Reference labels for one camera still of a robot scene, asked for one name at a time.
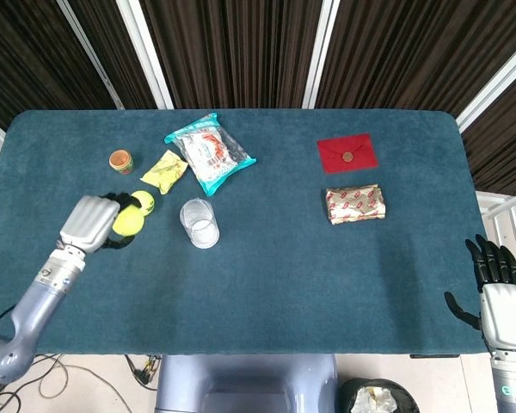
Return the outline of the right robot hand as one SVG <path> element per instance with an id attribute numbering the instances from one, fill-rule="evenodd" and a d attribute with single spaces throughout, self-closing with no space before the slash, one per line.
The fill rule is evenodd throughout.
<path id="1" fill-rule="evenodd" d="M 497 246 L 477 234 L 467 239 L 480 312 L 465 311 L 450 292 L 444 293 L 452 315 L 482 334 L 490 354 L 516 353 L 516 259 L 504 245 Z"/>

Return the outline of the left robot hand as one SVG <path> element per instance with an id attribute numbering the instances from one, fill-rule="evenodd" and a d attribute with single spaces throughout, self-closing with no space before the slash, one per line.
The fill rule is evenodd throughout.
<path id="1" fill-rule="evenodd" d="M 84 254 L 99 249 L 120 250 L 129 245 L 134 235 L 111 239 L 109 234 L 119 213 L 128 207 L 141 207 L 140 201 L 128 193 L 85 195 L 75 205 L 59 232 L 56 248 L 71 246 Z"/>

